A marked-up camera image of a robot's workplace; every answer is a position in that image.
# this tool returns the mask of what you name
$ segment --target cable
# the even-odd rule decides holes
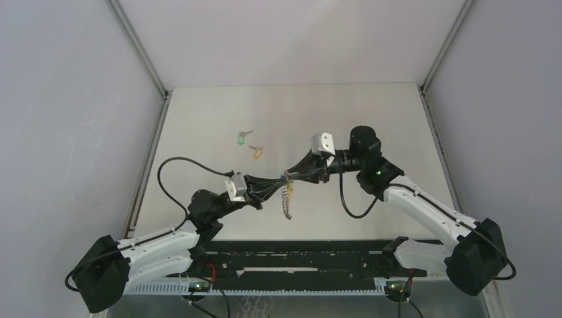
[[[347,208],[347,205],[345,204],[345,198],[343,197],[343,165],[341,163],[341,158],[339,156],[336,156],[336,158],[337,158],[337,162],[338,162],[338,165],[339,165],[339,198],[341,199],[341,205],[343,206],[343,209],[345,210],[345,212],[350,217],[352,217],[354,219],[362,219],[362,218],[366,217],[369,214],[372,207],[374,207],[374,204],[378,200],[378,195],[376,195],[374,197],[374,200],[372,200],[372,203],[369,205],[369,207],[367,208],[367,210],[363,214],[355,215],[355,214],[351,213],[351,211],[349,211],[349,209]]]
[[[471,228],[470,226],[464,224],[464,222],[459,222],[459,224],[472,231],[472,233],[476,233],[481,239],[485,240],[492,248],[494,248],[496,250],[497,253],[499,253],[508,263],[508,265],[511,268],[511,274],[509,276],[505,276],[505,277],[494,277],[494,280],[512,280],[515,278],[515,276],[517,275],[517,269],[515,268],[515,265],[513,264],[513,262],[508,258],[508,256],[506,255],[506,253],[502,252],[491,240],[489,240],[487,237],[485,237],[482,233],[476,231],[476,229]]]
[[[409,301],[409,303],[418,312],[418,315],[420,315],[420,318],[423,318],[422,311],[420,311],[420,309],[415,305],[415,303],[411,300]]]
[[[218,316],[213,315],[212,313],[208,312],[206,309],[200,307],[198,304],[191,302],[190,305],[194,306],[195,308],[199,309],[201,312],[207,314],[209,317],[218,318]]]
[[[487,237],[485,237],[482,233],[476,231],[476,229],[473,229],[472,227],[468,226],[466,223],[464,223],[462,221],[457,222],[457,219],[454,216],[452,216],[451,214],[446,212],[438,204],[436,204],[435,202],[433,202],[432,200],[430,200],[429,198],[427,198],[426,196],[424,196],[421,193],[416,194],[416,192],[412,188],[410,188],[410,187],[408,187],[404,184],[390,184],[389,187],[401,187],[401,188],[404,188],[404,189],[412,192],[415,196],[418,196],[418,197],[422,198],[424,201],[428,202],[432,207],[436,208],[439,212],[441,212],[442,214],[444,214],[448,218],[452,219],[454,222],[458,223],[460,226],[464,227],[465,229],[469,230],[472,233],[476,233],[476,235],[478,235],[481,239],[485,240],[493,249],[496,250],[497,253],[499,253],[499,255],[501,255],[501,257],[503,257],[503,259],[505,259],[505,261],[508,263],[508,265],[510,266],[511,271],[512,271],[512,273],[509,276],[495,277],[494,280],[512,280],[512,279],[515,278],[515,276],[517,275],[517,269],[515,268],[515,265],[513,264],[513,262],[508,258],[508,256],[506,255],[505,252],[500,250],[491,240],[489,240]]]
[[[167,197],[170,198],[170,200],[175,202],[177,205],[179,205],[182,208],[182,210],[184,210],[185,218],[176,227],[175,231],[177,231],[179,228],[181,228],[187,222],[187,220],[189,219],[189,213],[188,213],[188,210],[186,209],[186,207],[183,204],[181,204],[175,197],[172,197],[172,195],[166,190],[166,188],[164,188],[164,185],[162,184],[162,178],[161,178],[163,167],[167,163],[169,163],[171,161],[175,161],[175,160],[183,160],[183,161],[191,162],[192,164],[195,164],[196,166],[199,166],[199,167],[207,170],[208,172],[211,172],[212,174],[217,174],[219,176],[225,176],[227,178],[230,178],[230,177],[234,176],[234,172],[218,172],[216,170],[213,170],[211,168],[208,168],[208,167],[200,164],[199,162],[196,162],[193,159],[189,159],[189,158],[186,158],[186,157],[171,157],[171,158],[168,158],[168,159],[164,160],[164,162],[160,164],[160,167],[158,167],[158,173],[156,174],[156,179],[158,179],[158,185],[160,186],[160,189],[162,190],[162,192],[164,192],[164,194]]]
[[[211,280],[208,280],[207,278],[204,278],[204,277],[202,277],[202,276],[198,276],[198,275],[195,275],[195,274],[192,274],[192,273],[186,273],[186,275],[188,275],[188,276],[190,276],[190,277],[199,278],[200,280],[204,280],[205,282],[211,284],[211,287],[212,287],[212,285],[213,285],[213,282],[212,282]],[[230,311],[230,303],[229,303],[229,301],[228,301],[228,297],[225,295],[225,292],[224,292],[224,291],[219,290],[219,289],[217,289],[217,290],[223,295],[223,298],[225,299],[225,303],[226,303],[226,305],[227,305],[228,318],[230,318],[231,311]],[[203,311],[203,312],[206,313],[206,314],[208,314],[208,315],[211,316],[211,317],[216,317],[216,316],[214,316],[213,314],[209,313],[208,311]]]
[[[213,173],[213,174],[217,174],[217,175],[219,175],[219,176],[225,176],[225,177],[230,178],[231,176],[234,175],[234,172],[224,172],[224,173],[223,173],[223,172],[218,172],[218,171],[212,170],[211,168],[208,168],[208,167],[204,166],[203,164],[200,164],[199,162],[196,162],[195,160],[189,159],[189,158],[186,158],[186,157],[171,157],[171,158],[166,159],[166,160],[165,160],[163,163],[161,163],[160,166],[158,167],[158,173],[156,174],[156,179],[158,180],[158,185],[160,186],[160,189],[164,192],[164,194],[166,194],[167,197],[169,197],[173,202],[175,202],[177,205],[179,205],[179,206],[182,208],[182,210],[184,210],[184,219],[182,220],[182,222],[181,222],[173,231],[167,231],[167,232],[165,232],[165,233],[156,235],[156,236],[154,236],[154,237],[147,238],[146,240],[142,240],[142,241],[140,241],[140,242],[136,242],[135,246],[139,246],[139,245],[142,245],[142,244],[144,244],[144,243],[148,243],[148,242],[150,242],[150,241],[152,241],[152,240],[156,240],[156,239],[159,239],[159,238],[161,238],[161,237],[165,237],[166,235],[168,235],[168,234],[170,234],[170,233],[173,233],[174,231],[177,231],[178,229],[180,229],[180,228],[186,223],[186,221],[189,219],[189,213],[188,213],[188,210],[186,209],[186,207],[185,207],[183,204],[181,204],[176,198],[172,197],[172,195],[170,195],[170,193],[169,193],[168,191],[166,191],[166,188],[164,188],[164,185],[162,184],[161,174],[162,174],[162,169],[163,169],[163,167],[164,167],[167,163],[169,163],[169,162],[171,162],[171,161],[175,161],[175,160],[183,160],[183,161],[191,162],[192,164],[195,164],[196,166],[199,166],[199,167],[201,167],[201,168],[207,170],[208,172],[211,172],[211,173]],[[82,263],[76,265],[76,267],[75,267],[73,270],[71,270],[70,273],[68,273],[68,275],[67,275],[66,278],[64,279],[64,285],[66,286],[66,288],[68,288],[69,290],[72,290],[73,292],[79,292],[78,288],[75,288],[75,287],[73,287],[73,286],[70,285],[70,278],[71,278],[72,276],[74,276],[74,275],[76,274],[76,272],[78,272],[78,270],[80,270],[81,268],[83,268],[86,264],[95,262],[96,260],[101,260],[102,258],[106,258],[106,257],[111,256],[111,255],[113,255],[113,254],[117,254],[117,253],[122,252],[122,251],[124,251],[124,250],[128,250],[128,249],[130,249],[130,248],[132,248],[132,247],[133,247],[132,245],[128,245],[128,246],[119,248],[119,249],[117,249],[117,250],[114,250],[114,251],[111,251],[111,252],[108,252],[108,253],[99,255],[99,256],[97,256],[97,257],[95,257],[95,258],[92,258],[92,259],[90,259],[90,260],[87,260],[87,261],[85,261],[85,262],[82,262]]]
[[[215,264],[209,263],[209,264],[207,264],[207,267],[210,267],[213,270],[213,275],[211,277],[211,281],[215,282],[215,280],[217,279],[217,268],[215,268]]]
[[[414,277],[410,275],[406,283],[404,284],[404,289],[402,289],[402,295],[400,295],[400,301],[398,302],[398,318],[402,318],[402,300],[404,299],[404,294],[406,293],[406,288],[408,288],[408,284],[412,282]]]

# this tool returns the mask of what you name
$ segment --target metal frame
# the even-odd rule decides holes
[[[447,33],[447,36],[445,37],[445,41],[441,45],[441,48],[439,49],[439,52],[437,53],[437,56],[435,57],[433,64],[431,65],[422,85],[420,86],[421,92],[424,95],[429,89],[429,87],[431,86],[431,83],[433,82],[433,79],[435,78],[435,75],[439,70],[439,67],[443,63],[445,57],[447,56],[447,53],[449,53],[449,50],[451,49],[455,39],[459,35],[459,31],[461,30],[461,27],[467,21],[467,17],[477,1],[478,0],[465,0],[465,2],[463,3],[463,6],[461,7],[459,14],[457,15],[457,18],[455,19],[455,22],[453,23],[451,30],[449,30],[449,33]]]
[[[123,238],[126,239],[133,237],[135,231],[135,225],[137,223],[137,219],[139,218],[139,211],[141,210],[142,199],[144,198],[148,177],[150,176],[150,169],[152,168],[152,163],[154,162],[158,142],[160,142],[160,134],[162,134],[162,127],[164,127],[164,121],[166,120],[166,114],[168,112],[168,106],[170,106],[171,98],[172,94],[168,94],[166,98],[162,100],[160,112],[154,124],[154,130],[150,136],[150,142],[148,144],[144,162],[142,163],[142,170],[140,171],[139,180],[137,182],[137,190],[135,192],[135,196],[133,197],[133,202],[131,203],[131,212],[129,213],[129,218],[127,219],[128,221],[125,224],[123,232]]]
[[[166,91],[166,88],[164,87],[164,84],[162,83],[160,76],[158,76],[158,73],[156,72],[156,69],[152,64],[152,61],[150,61],[150,58],[148,57],[148,53],[146,53],[146,50],[144,49],[144,46],[142,45],[142,42],[139,39],[139,36],[137,35],[137,32],[135,32],[135,28],[133,28],[131,21],[125,14],[121,2],[119,0],[105,0],[105,2],[107,3],[109,10],[111,10],[111,12],[113,13],[113,16],[117,20],[117,23],[119,23],[119,26],[123,31],[123,34],[125,35],[129,43],[133,47],[133,50],[139,57],[139,60],[142,66],[144,67],[144,70],[146,70],[154,86],[156,86],[156,89],[158,90],[158,92],[162,97],[166,97],[168,92]]]
[[[169,106],[169,103],[170,103],[170,93],[169,93],[169,91],[166,90],[162,80],[160,79],[160,77],[158,75],[158,72],[156,71],[154,65],[150,61],[150,58],[148,57],[148,53],[146,52],[144,46],[142,45],[142,42],[140,41],[137,33],[135,32],[135,29],[133,28],[133,26],[131,24],[131,21],[129,20],[128,16],[126,15],[120,1],[119,0],[105,0],[105,2],[107,3],[109,9],[111,10],[111,12],[115,16],[117,22],[119,23],[119,26],[121,27],[121,30],[123,31],[123,34],[125,35],[125,37],[129,41],[129,43],[133,47],[133,50],[135,51],[135,53],[139,57],[139,61],[141,62],[143,68],[145,69],[148,76],[152,80],[155,88],[158,90],[159,94],[161,94],[161,96],[163,98],[161,110],[160,110],[159,116],[156,120],[156,123],[154,125],[154,130],[152,132],[152,136],[150,138],[148,152],[145,156],[145,159],[144,159],[144,162],[143,162],[143,165],[142,165],[142,171],[141,171],[140,176],[139,176],[137,192],[136,192],[135,197],[133,198],[131,214],[129,215],[129,222],[126,224],[125,237],[128,237],[129,235],[131,235],[131,233],[135,229],[134,224],[136,223],[136,220],[137,220],[138,215],[139,215],[139,210],[140,210],[140,207],[141,207],[141,204],[142,204],[142,198],[143,198],[144,193],[146,191],[146,183],[148,181],[150,170],[152,168],[152,163],[154,161],[154,155],[156,153],[156,147],[158,146],[158,141],[160,139],[160,133],[162,132],[162,127],[163,127],[163,124],[164,124],[164,120],[166,118],[166,112],[168,110],[168,106]],[[441,161],[441,164],[443,165],[443,171],[445,173],[447,185],[449,186],[449,191],[451,192],[451,197],[453,198],[453,204],[455,206],[455,209],[457,209],[458,211],[461,211],[461,212],[463,211],[463,208],[462,208],[463,202],[460,198],[459,192],[457,191],[457,186],[456,186],[457,182],[455,182],[455,178],[454,178],[454,176],[451,172],[451,167],[450,167],[449,161],[447,159],[447,153],[446,153],[445,147],[444,147],[444,145],[443,145],[443,143],[440,139],[439,129],[438,129],[438,126],[437,126],[437,124],[434,120],[433,113],[432,113],[432,110],[431,110],[431,105],[429,104],[429,102],[427,100],[427,92],[430,89],[431,84],[433,82],[433,79],[435,78],[436,73],[438,72],[440,66],[442,65],[442,63],[444,61],[444,59],[446,58],[447,54],[449,53],[454,41],[458,37],[459,31],[461,30],[462,26],[466,23],[467,18],[469,16],[470,12],[472,11],[474,5],[476,4],[476,2],[477,2],[477,0],[465,0],[465,2],[463,3],[463,6],[461,7],[461,10],[459,11],[459,14],[457,15],[457,17],[455,19],[455,22],[453,23],[453,26],[451,27],[451,30],[449,30],[447,36],[445,37],[445,40],[444,40],[443,44],[441,45],[441,48],[439,49],[439,52],[438,52],[437,56],[435,57],[435,60],[433,61],[433,64],[431,65],[422,85],[420,86],[421,102],[423,104],[423,109],[425,111],[427,121],[429,123],[431,133],[433,135],[433,139],[435,141],[435,147],[438,150],[437,153],[439,154],[439,159]],[[169,281],[149,283],[149,284],[147,284],[147,286],[144,287],[144,290],[146,290],[146,291],[148,291],[148,290],[150,290],[150,291],[160,290],[161,288],[164,288],[164,285],[169,285],[169,284],[177,285],[177,281],[172,282],[172,283],[170,283]],[[178,293],[178,292],[179,292],[179,290],[174,289],[174,293]],[[163,290],[158,291],[157,294],[163,294]],[[321,294],[322,295],[334,295],[334,293],[321,293]],[[492,318],[495,318],[495,317],[498,317],[498,318],[499,317],[513,317],[513,314],[510,310],[508,298],[506,297],[506,293],[505,293],[504,289],[502,288],[502,286],[500,284],[498,284],[498,282],[493,282],[482,292],[482,299],[483,299],[483,303],[486,305],[486,308],[488,309],[489,317],[492,317]],[[90,317],[105,317],[106,315],[107,315],[107,310],[102,312],[102,313],[98,313],[96,315],[90,315]]]

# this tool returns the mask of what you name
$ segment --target white wall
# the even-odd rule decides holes
[[[122,233],[160,97],[103,1],[2,1],[0,74],[0,316],[85,317],[63,279]]]
[[[479,1],[429,101],[466,212],[500,224],[516,317],[558,317],[562,1]]]
[[[122,0],[168,89],[422,81],[464,0]]]

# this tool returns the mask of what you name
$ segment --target red wire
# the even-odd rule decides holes
[[[214,282],[217,279],[217,269],[215,268],[215,265],[213,263],[207,264],[207,267],[213,269],[213,276],[211,277],[211,282]]]

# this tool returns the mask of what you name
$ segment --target key tag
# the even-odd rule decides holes
[[[257,148],[254,153],[254,159],[259,159],[263,154],[263,148]]]
[[[263,154],[263,146],[259,146],[259,147],[250,146],[250,149],[253,149],[255,151],[254,152],[254,159],[259,159]]]

